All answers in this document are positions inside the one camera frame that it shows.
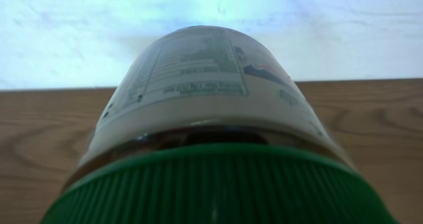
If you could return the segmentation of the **green lid jar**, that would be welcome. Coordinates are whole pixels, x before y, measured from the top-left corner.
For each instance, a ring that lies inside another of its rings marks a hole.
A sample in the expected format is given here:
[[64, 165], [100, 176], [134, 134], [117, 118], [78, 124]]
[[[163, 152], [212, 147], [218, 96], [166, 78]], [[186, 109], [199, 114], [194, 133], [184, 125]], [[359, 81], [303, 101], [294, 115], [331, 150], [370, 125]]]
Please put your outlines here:
[[43, 223], [394, 223], [276, 58], [192, 26], [134, 61]]

